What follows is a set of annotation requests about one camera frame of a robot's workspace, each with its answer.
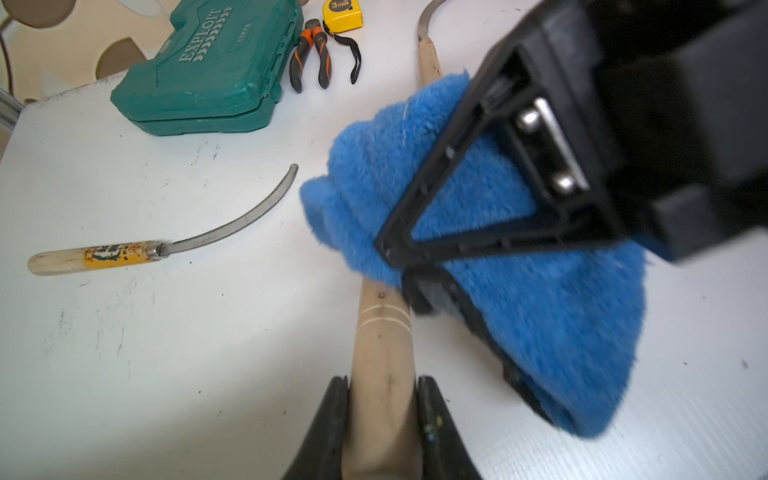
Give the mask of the sickle wooden handle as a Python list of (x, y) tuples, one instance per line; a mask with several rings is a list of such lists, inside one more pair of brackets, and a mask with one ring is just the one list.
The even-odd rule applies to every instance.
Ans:
[(429, 25), (433, 14), (445, 0), (432, 0), (421, 12), (417, 24), (417, 56), (419, 87), (424, 88), (443, 76), (433, 40), (429, 36)]
[(344, 479), (420, 479), (410, 307), (384, 283), (362, 281), (351, 367)]
[(293, 185), (298, 170), (297, 164), (291, 164), (275, 189), (259, 204), (240, 217), (205, 233), (174, 242), (148, 240), (38, 253), (29, 258), (28, 270), (37, 276), (56, 276), (129, 267), (160, 261), (173, 254), (216, 243), (245, 229), (272, 210)]

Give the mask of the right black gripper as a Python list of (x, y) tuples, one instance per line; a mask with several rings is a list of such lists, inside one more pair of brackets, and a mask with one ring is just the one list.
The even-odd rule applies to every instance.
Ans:
[(539, 203), (504, 253), (633, 239), (679, 261), (767, 225), (767, 5), (544, 1), (497, 44)]

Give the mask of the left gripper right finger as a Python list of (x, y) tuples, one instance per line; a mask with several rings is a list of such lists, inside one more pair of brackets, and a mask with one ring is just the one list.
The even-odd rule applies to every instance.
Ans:
[(423, 450), (423, 479), (481, 480), (436, 380), (417, 381), (419, 434)]

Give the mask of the blue microfiber rag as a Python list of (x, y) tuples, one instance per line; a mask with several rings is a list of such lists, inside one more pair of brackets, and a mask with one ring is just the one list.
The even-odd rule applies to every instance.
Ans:
[(401, 290), (417, 313), (461, 319), (536, 414), (572, 435), (597, 437), (623, 400), (642, 331), (646, 259), (639, 245), (413, 270), (390, 267), (375, 249), (469, 82), (464, 73), (446, 76), (349, 125), (333, 142), (327, 173), (301, 187), (305, 216), (352, 270)]

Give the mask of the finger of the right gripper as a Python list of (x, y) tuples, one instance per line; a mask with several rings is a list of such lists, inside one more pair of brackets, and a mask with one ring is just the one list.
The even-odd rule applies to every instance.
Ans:
[[(551, 57), (492, 50), (376, 249), (392, 267), (601, 248), (624, 234)], [(576, 128), (576, 138), (566, 130)]]

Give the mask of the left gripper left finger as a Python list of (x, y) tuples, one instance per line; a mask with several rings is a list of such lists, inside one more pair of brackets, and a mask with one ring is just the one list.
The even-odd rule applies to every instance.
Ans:
[(347, 429), (349, 387), (346, 377), (334, 376), (283, 480), (339, 480), (342, 446)]

